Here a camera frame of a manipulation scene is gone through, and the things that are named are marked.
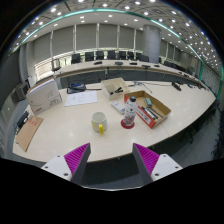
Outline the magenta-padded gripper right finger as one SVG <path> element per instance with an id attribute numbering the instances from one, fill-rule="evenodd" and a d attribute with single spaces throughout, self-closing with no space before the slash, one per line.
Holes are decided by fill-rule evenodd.
<path id="1" fill-rule="evenodd" d="M 136 160 L 144 185 L 152 183 L 182 169 L 182 167 L 169 155 L 159 155 L 137 143 L 133 144 L 132 154 Z"/>

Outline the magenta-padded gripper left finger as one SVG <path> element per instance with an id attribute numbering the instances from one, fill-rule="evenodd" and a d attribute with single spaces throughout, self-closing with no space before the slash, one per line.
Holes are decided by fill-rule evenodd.
<path id="1" fill-rule="evenodd" d="M 86 143 L 65 155 L 56 155 L 42 169 L 80 185 L 90 154 L 90 144 Z"/>

